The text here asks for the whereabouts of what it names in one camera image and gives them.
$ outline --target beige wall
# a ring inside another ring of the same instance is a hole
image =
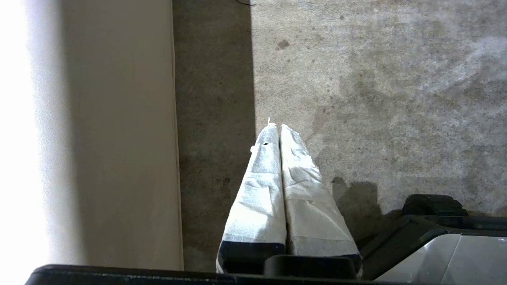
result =
[[[20,249],[2,264],[17,260],[11,267],[24,272],[45,263],[183,269],[171,2],[7,8],[26,34],[12,50],[28,59],[12,61],[26,65],[19,72],[1,67],[3,79],[25,86],[3,87],[18,96],[2,99],[12,115],[0,186],[17,194],[2,194],[11,207],[0,222],[9,220],[9,242]],[[9,167],[21,158],[24,166]]]

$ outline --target floor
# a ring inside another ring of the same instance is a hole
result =
[[[174,0],[186,270],[214,271],[267,118],[301,133],[352,235],[413,193],[507,216],[507,2]]]

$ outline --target gray carpet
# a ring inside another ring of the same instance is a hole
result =
[[[507,2],[251,3],[174,1],[187,270],[214,270],[267,117],[301,133],[356,239],[413,193],[507,215]]]

